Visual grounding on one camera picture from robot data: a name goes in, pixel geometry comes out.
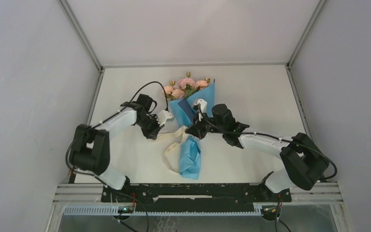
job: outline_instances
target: white strap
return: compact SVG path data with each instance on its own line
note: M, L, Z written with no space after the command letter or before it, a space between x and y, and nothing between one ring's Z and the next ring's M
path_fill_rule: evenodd
M168 159L167 159L167 156L169 153L171 153L172 151L174 151L177 147L179 147L181 144L183 144L187 138L188 138L188 134L186 134L186 129L187 127L186 126L182 126L180 127L177 131L175 132L172 132L172 133L164 133L164 134L159 134L157 136L157 139L155 141L163 141L163 140L167 140L167 139L176 139L177 137L181 137L181 143L179 142L174 142L173 144L171 144L163 153L163 163L166 165L166 167L170 170L170 171L173 171L174 173L178 174L179 173L179 168L173 168L171 167L170 163L168 162Z

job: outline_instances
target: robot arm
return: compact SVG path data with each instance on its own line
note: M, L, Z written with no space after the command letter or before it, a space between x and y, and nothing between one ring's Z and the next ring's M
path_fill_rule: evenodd
M151 114L149 110L152 102L149 96L140 94L136 101L123 103L120 113L100 122L98 127L79 125L69 162L81 170L92 172L113 189L120 190L126 176L110 165L110 140L131 125L139 125L146 138L155 140L166 121L173 119L173 116L166 110L157 115Z
M259 132L247 132L249 125L237 122L225 104L215 105L213 117L207 116L207 102L199 99L194 105L198 114L194 124L186 133L204 138L208 132L221 133L225 141L239 148L252 148L282 160L284 169L272 172L265 177L265 186L273 193L298 186L310 190L323 177L329 162L319 148L304 133L296 136L276 137Z

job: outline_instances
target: red wire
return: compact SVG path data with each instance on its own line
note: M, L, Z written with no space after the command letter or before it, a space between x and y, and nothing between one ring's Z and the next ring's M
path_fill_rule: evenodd
M136 193L134 192L133 194L133 198L136 199ZM136 206L136 200L133 200L133 205L131 207L135 207Z
M282 198L281 198L281 204L279 205L280 208L282 207L282 203L283 203L283 202L284 202L284 201L283 201Z

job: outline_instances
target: green leaf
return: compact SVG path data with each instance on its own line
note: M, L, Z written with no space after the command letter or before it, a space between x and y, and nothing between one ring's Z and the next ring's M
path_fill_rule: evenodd
M184 98L187 99L189 96L195 94L197 91L195 89L189 89L184 92Z

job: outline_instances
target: metal frame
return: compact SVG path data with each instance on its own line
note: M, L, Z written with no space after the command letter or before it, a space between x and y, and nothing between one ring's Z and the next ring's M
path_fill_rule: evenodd
M302 49L303 45L305 44L306 39L308 38L309 34L311 33L312 29L315 26L315 23L319 16L322 13L322 10L324 9L326 3L328 0L319 0L314 12L312 13L311 18L308 21L308 24L305 27L305 30L303 31L300 40L298 41L297 45L295 46L294 52L292 53L291 57L289 58L289 61L287 63L287 66L289 68L292 67L294 64L300 50Z
M125 67L167 67L167 66L207 66L207 65L281 65L284 64L286 72L291 83L292 91L294 93L295 100L297 102L300 117L304 125L305 132L312 138L311 128L308 123L306 111L303 107L300 93L298 92L297 84L295 82L294 75L292 73L292 65L295 62L300 50L306 42L312 28L315 25L318 17L324 9L328 0L320 0L317 7L315 8L300 40L298 41L290 59L287 64L285 63L213 63L213 64L173 64L173 65L141 65L141 66L107 66L106 68L125 68ZM85 122L90 123L94 107L96 104L97 96L99 94L101 82L104 75L104 67L101 66L89 40L87 39L82 27L80 26L76 16L73 13L67 0L58 0L62 7L65 15L67 16L70 24L75 30L79 40L85 47L86 51L90 55L96 68L99 70L99 76L95 85L91 104L88 108ZM119 203L113 205L113 203L102 203L101 196L103 191L103 184L59 184L55 197L53 199L52 207L47 219L45 231L57 232L60 227L60 221L63 215L117 215L119 207L130 206L132 203ZM338 232L352 232L353 228L350 223L350 219L346 208L343 203L343 199L337 183L317 183L314 188L310 191L304 191L298 187L290 189L292 202L284 202L288 205L314 205L324 204L330 205L332 216L337 226ZM275 205L276 203L253 203L253 210L251 212L241 213L170 213L170 212L149 212L150 216L260 216L260 208L267 205ZM144 212L134 212L132 215L144 215Z
M304 191L298 187L290 189L292 202L284 202L285 205L330 205L332 216L337 225L338 232L351 232L344 207L341 192L337 183L317 183L310 191ZM100 201L103 192L103 184L59 184L46 230L57 232L63 215L86 215L86 216L110 216L119 215L119 208L132 205L129 203L102 203ZM261 216L263 206L276 205L275 202L253 203L250 212L219 212L219 213L173 213L173 212L148 212L149 216ZM124 216L144 216L144 212L124 214Z
M104 69L102 69L101 72L99 73L95 88L93 90L93 95L92 95L92 98L90 100L90 105L89 105L89 108L87 110L87 115L86 115L86 118L85 118L85 123L87 125L89 125L90 121L92 120L92 116L93 116L93 112L95 110L97 97L98 97L99 92L100 92L101 82L103 81L103 76L104 76Z
M76 16L74 15L73 10L71 9L67 0L57 0L60 7L62 8L63 12L65 13L66 17L68 18L73 30L76 32L77 37L79 38L80 42L82 43L85 50L88 52L90 58L92 59L96 68L101 72L102 66L100 64L99 59L96 56L95 51L93 50L92 45L87 39L86 34L84 33L82 27L80 26L79 21L77 20Z

